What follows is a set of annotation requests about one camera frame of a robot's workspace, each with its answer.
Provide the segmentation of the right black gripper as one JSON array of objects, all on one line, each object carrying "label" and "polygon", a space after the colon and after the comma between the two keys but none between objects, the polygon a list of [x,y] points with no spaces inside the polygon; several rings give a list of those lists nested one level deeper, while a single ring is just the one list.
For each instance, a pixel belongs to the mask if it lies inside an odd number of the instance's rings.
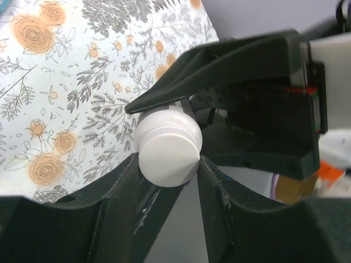
[{"label": "right black gripper", "polygon": [[288,30],[192,48],[125,112],[195,94],[190,105],[202,128],[201,153],[215,165],[305,180],[319,169],[318,139],[328,123],[323,62],[307,63],[305,87],[279,78],[302,68],[301,40]]}]

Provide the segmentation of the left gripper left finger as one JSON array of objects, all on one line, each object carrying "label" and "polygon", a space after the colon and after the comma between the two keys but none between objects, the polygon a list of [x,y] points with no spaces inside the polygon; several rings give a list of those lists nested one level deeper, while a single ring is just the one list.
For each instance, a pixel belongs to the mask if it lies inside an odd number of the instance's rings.
[{"label": "left gripper left finger", "polygon": [[181,187],[140,173],[132,154],[55,203],[1,198],[1,262],[143,262]]}]

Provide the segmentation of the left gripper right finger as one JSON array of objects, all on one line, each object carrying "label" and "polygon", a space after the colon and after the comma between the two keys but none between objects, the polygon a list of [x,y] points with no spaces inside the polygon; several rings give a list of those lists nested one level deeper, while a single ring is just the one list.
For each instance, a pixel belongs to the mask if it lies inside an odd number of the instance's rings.
[{"label": "left gripper right finger", "polygon": [[209,262],[350,262],[350,199],[286,205],[228,178],[206,157],[197,181]]}]

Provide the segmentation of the white cap pill bottle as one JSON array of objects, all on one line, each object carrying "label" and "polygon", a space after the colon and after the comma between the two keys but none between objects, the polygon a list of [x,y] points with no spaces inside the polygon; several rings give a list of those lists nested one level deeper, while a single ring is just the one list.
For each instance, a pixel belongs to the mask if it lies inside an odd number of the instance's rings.
[{"label": "white cap pill bottle", "polygon": [[202,133],[189,100],[142,112],[133,140],[139,169],[152,184],[176,187],[196,174]]}]

